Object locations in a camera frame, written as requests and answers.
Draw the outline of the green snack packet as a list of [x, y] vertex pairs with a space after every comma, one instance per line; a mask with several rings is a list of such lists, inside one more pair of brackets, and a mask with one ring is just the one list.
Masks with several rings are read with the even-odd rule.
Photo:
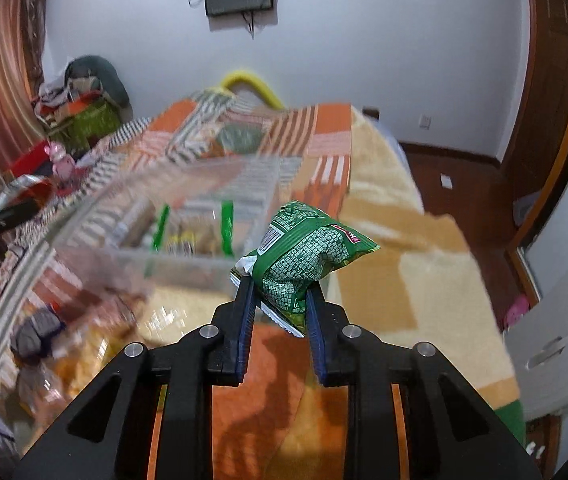
[[234, 285], [252, 278], [260, 309], [297, 338], [305, 336], [308, 288], [354, 260], [377, 252], [378, 244], [319, 208], [292, 200], [272, 217], [260, 245], [239, 258]]

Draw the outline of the red snack packet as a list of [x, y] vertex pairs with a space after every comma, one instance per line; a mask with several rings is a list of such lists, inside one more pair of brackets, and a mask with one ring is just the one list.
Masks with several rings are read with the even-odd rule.
[[52, 179], [33, 174], [22, 174], [9, 182], [0, 192], [0, 211], [18, 203], [34, 200], [42, 208], [56, 194], [56, 184]]

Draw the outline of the yellow snack bag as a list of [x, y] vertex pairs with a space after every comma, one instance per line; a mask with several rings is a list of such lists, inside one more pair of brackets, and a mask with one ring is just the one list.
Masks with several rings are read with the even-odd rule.
[[34, 416], [73, 400], [120, 351], [134, 324], [126, 309], [95, 310], [69, 325], [50, 311], [32, 315], [12, 343], [22, 408]]

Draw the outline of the red box on nightstand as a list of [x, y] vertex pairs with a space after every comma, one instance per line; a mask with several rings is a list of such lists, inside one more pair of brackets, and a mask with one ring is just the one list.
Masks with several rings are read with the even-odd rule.
[[25, 174], [40, 174], [52, 166], [49, 157], [50, 142], [43, 140], [34, 145], [26, 154], [21, 155], [5, 172], [7, 179], [14, 179]]

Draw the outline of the pink plush toy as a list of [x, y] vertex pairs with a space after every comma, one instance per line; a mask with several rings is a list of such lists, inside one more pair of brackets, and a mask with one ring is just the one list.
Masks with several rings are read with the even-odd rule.
[[66, 148], [61, 143], [52, 141], [44, 151], [52, 163], [52, 174], [60, 181], [68, 181], [72, 177], [75, 160]]

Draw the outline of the wrapped sponge cake block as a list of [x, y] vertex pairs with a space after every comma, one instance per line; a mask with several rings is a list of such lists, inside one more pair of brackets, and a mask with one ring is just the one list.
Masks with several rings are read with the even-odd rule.
[[192, 330], [208, 325], [215, 309], [231, 300], [224, 292], [156, 286], [136, 302], [136, 334], [149, 348], [176, 344]]

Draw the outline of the pile of clothes and boxes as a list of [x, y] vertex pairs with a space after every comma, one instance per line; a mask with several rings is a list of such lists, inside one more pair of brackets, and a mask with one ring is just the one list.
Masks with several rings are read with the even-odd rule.
[[132, 111], [118, 72], [99, 55], [72, 60], [57, 79], [40, 85], [31, 104], [47, 139], [72, 154], [114, 133]]

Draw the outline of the clear plastic storage bin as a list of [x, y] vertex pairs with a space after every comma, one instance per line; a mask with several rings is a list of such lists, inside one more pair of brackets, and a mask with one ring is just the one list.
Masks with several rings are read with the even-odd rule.
[[57, 236], [60, 266], [84, 289], [177, 286], [233, 294], [235, 261], [279, 205], [276, 156], [159, 162], [84, 200]]

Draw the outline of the patchwork orange bed blanket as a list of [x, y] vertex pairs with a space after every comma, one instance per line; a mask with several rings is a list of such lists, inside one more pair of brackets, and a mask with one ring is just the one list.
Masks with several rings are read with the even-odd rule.
[[[322, 104], [275, 112], [225, 90], [199, 91], [101, 140], [82, 188], [63, 206], [161, 155], [222, 156], [246, 136], [259, 136], [260, 154], [282, 159], [284, 198], [334, 214], [377, 243], [376, 252], [327, 278], [328, 299], [391, 344], [436, 344], [523, 439], [512, 361], [466, 238], [453, 218], [427, 214], [399, 152], [358, 110]], [[305, 343], [259, 326], [247, 382], [213, 393], [214, 476], [335, 479], [345, 417], [345, 390], [316, 383]]]

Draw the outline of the wooden door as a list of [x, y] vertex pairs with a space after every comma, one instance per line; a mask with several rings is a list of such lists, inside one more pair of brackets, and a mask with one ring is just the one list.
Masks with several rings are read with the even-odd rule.
[[515, 202], [536, 200], [508, 252], [528, 247], [568, 185], [568, 0], [528, 0], [527, 69], [502, 174]]

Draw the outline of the white wall socket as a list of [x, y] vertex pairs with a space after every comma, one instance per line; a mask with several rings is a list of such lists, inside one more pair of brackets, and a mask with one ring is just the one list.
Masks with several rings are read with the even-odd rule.
[[418, 121], [418, 127], [422, 129], [429, 129], [432, 123], [432, 118], [426, 115], [421, 115]]

